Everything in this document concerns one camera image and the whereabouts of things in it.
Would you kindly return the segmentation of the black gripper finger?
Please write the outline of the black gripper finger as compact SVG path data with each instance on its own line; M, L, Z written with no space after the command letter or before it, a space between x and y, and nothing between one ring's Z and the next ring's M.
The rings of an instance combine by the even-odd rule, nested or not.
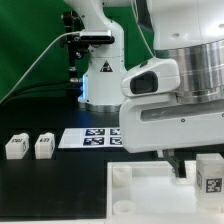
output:
M173 149L164 150L163 157L172 166L176 177L186 177L185 162L175 155L175 151Z

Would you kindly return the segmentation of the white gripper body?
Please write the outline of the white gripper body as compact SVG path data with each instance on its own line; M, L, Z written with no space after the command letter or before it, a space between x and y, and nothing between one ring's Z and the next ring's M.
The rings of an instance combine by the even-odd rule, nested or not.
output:
M126 98L119 125L130 153L224 143L224 99L175 104L171 94Z

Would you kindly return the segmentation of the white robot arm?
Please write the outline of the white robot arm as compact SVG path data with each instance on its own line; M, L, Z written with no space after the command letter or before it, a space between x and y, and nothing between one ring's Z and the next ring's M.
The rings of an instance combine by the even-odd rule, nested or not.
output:
M224 144L224 0L65 0L90 46L80 103L119 111L130 153ZM106 7L134 3L151 59L124 67L124 32Z

